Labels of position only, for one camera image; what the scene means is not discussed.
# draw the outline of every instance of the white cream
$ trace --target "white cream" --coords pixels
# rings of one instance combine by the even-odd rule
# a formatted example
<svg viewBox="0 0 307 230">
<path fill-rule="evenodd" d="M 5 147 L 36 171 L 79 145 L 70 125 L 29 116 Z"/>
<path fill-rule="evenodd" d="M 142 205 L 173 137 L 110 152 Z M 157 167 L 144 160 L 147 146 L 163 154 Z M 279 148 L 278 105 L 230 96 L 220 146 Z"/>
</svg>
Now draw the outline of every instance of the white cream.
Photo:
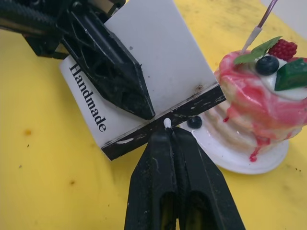
<svg viewBox="0 0 307 230">
<path fill-rule="evenodd" d="M 250 65 L 251 70 L 257 74 L 262 83 L 270 90 L 272 93 L 283 97 L 285 99 L 293 100 L 293 101 L 301 101 L 305 98 L 307 98 L 307 88 L 296 88 L 296 89 L 291 89 L 291 90 L 283 90 L 283 91 L 275 91 L 275 83 L 276 83 L 276 78 L 277 78 L 277 72 L 273 73 L 272 75 L 269 76 L 263 76 L 261 74 L 258 74 L 255 70 L 255 64 L 258 61 L 258 59 L 255 60 L 255 62 Z M 282 66 L 287 64 L 286 61 L 279 59 L 279 68 L 280 69 Z"/>
</svg>

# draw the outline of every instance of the blueberry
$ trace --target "blueberry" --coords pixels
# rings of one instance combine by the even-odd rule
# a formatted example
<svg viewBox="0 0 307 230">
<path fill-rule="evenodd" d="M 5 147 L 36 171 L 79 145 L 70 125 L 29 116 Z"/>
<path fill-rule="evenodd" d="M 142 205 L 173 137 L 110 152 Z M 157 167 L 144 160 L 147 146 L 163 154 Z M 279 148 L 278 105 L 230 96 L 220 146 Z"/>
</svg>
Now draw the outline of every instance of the blueberry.
<svg viewBox="0 0 307 230">
<path fill-rule="evenodd" d="M 190 128 L 200 128 L 202 125 L 202 120 L 200 116 L 195 116 L 187 121 Z"/>
<path fill-rule="evenodd" d="M 274 56 L 264 56 L 256 63 L 256 71 L 258 74 L 269 76 L 275 73 L 279 68 L 279 61 Z"/>
</svg>

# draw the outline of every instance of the mint leaf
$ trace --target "mint leaf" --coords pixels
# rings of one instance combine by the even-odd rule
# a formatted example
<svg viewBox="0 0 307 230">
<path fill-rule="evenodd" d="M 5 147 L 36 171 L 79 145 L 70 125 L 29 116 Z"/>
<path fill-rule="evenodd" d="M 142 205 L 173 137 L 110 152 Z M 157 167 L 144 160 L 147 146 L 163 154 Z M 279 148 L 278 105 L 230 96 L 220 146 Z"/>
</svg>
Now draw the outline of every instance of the mint leaf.
<svg viewBox="0 0 307 230">
<path fill-rule="evenodd" d="M 260 46 L 255 47 L 250 54 L 243 54 L 238 56 L 235 60 L 234 60 L 234 64 L 235 65 L 239 65 L 239 64 L 244 64 L 244 63 L 249 63 L 249 62 L 253 62 L 255 59 L 264 56 L 266 54 L 266 52 L 268 51 L 268 49 L 272 48 L 281 38 L 281 36 L 279 37 L 275 37 L 273 39 L 271 39 L 270 41 L 267 41 L 263 44 L 261 44 Z"/>
<path fill-rule="evenodd" d="M 281 38 L 281 36 L 279 37 L 275 37 L 263 44 L 261 44 L 260 46 L 255 47 L 251 53 L 262 53 L 261 55 L 265 55 L 265 53 L 268 51 L 268 49 L 272 48 Z"/>
</svg>

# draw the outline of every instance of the yellow surface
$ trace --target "yellow surface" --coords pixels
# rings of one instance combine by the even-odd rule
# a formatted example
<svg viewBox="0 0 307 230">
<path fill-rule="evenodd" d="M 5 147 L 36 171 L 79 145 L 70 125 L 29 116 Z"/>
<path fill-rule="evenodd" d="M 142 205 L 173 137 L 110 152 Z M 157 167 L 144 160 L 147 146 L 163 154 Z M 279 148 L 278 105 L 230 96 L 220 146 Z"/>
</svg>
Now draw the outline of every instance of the yellow surface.
<svg viewBox="0 0 307 230">
<path fill-rule="evenodd" d="M 210 66 L 240 49 L 265 11 L 259 0 L 177 0 Z M 270 16 L 253 46 L 283 35 L 307 42 Z M 122 230 L 131 173 L 144 147 L 109 162 L 95 146 L 59 61 L 0 32 L 0 229 Z M 222 170 L 248 230 L 307 228 L 307 129 L 274 171 Z"/>
</svg>

